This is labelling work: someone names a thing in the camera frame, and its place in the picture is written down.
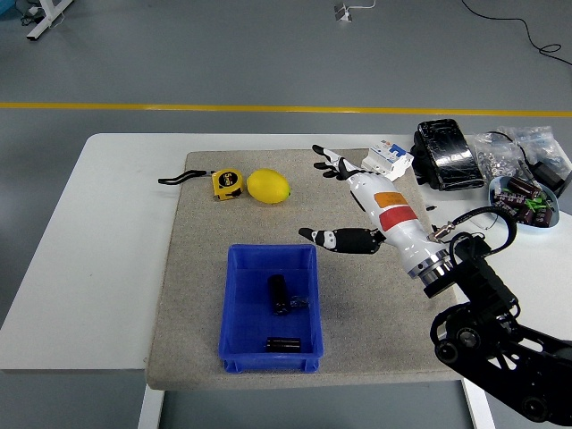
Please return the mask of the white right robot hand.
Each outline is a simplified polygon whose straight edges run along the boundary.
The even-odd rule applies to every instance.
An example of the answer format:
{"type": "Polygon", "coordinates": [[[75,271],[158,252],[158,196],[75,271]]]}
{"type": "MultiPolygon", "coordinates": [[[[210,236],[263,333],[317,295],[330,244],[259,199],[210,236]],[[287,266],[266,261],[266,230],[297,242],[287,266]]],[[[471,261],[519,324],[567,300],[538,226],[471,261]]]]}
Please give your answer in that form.
{"type": "Polygon", "coordinates": [[[331,252],[343,254],[372,255],[383,243],[389,244],[399,251],[402,265],[412,278],[447,268],[448,251],[441,243],[429,239],[413,208],[389,179],[357,167],[327,148],[313,145],[312,149],[325,158],[316,163],[315,168],[322,170],[325,178],[349,184],[351,196],[374,228],[332,231],[301,228],[299,235],[331,252]]]}

